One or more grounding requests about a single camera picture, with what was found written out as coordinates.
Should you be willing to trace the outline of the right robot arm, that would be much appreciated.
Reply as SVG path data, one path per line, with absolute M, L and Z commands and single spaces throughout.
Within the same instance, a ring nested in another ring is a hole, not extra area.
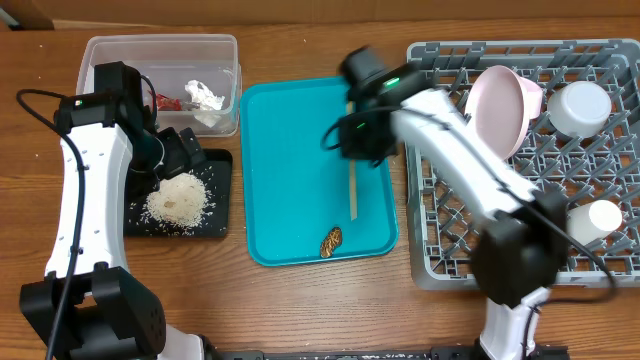
M 387 68 L 369 47 L 346 56 L 339 71 L 352 113 L 334 126 L 342 157 L 380 165 L 397 142 L 416 147 L 471 213 L 479 240 L 471 270 L 487 298 L 473 359 L 565 359 L 534 341 L 539 310 L 566 262 L 566 201 L 510 169 L 467 129 L 446 91 L 413 64 Z

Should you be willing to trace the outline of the brown food scrap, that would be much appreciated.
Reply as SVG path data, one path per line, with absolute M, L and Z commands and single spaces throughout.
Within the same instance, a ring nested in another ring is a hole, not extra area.
M 330 258 L 334 251 L 341 246 L 342 240 L 342 230 L 339 227 L 332 228 L 320 246 L 320 256 Z

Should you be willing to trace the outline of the grey-white bowl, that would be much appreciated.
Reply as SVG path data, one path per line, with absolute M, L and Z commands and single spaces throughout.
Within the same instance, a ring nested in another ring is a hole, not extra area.
M 599 85 L 588 81 L 571 83 L 549 99 L 547 111 L 552 126 L 568 137 L 591 138 L 604 127 L 612 101 Z

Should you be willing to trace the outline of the pink bowl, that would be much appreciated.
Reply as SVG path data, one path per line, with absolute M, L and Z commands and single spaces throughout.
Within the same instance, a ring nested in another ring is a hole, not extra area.
M 511 69 L 495 65 L 476 79 L 465 105 L 468 127 L 502 160 L 513 156 L 529 123 L 541 112 L 543 90 Z

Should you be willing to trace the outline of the red snack wrapper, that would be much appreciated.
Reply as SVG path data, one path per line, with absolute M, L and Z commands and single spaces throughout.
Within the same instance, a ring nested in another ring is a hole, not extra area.
M 179 99 L 169 98 L 162 94 L 155 95 L 155 103 L 158 111 L 182 111 L 183 106 Z

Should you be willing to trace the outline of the white napkin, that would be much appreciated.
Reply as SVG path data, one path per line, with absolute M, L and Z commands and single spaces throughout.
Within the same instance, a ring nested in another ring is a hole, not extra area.
M 198 80 L 188 81 L 185 90 L 191 96 L 191 104 L 195 107 L 194 117 L 200 123 L 212 128 L 220 120 L 220 116 L 214 114 L 214 111 L 222 109 L 225 97 L 215 95 Z

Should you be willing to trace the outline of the white cup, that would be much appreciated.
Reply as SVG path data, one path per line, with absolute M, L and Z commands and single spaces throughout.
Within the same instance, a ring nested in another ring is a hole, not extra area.
M 613 202 L 597 200 L 568 212 L 567 232 L 586 246 L 616 231 L 622 220 L 622 212 Z

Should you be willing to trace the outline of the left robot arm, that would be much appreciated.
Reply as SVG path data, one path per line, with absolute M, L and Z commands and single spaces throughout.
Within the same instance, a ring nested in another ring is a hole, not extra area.
M 159 298 L 130 272 L 125 205 L 205 160 L 190 129 L 158 130 L 151 83 L 122 62 L 97 65 L 90 94 L 60 96 L 47 126 L 61 140 L 57 236 L 41 281 L 19 306 L 51 359 L 214 359 L 202 336 L 170 326 Z

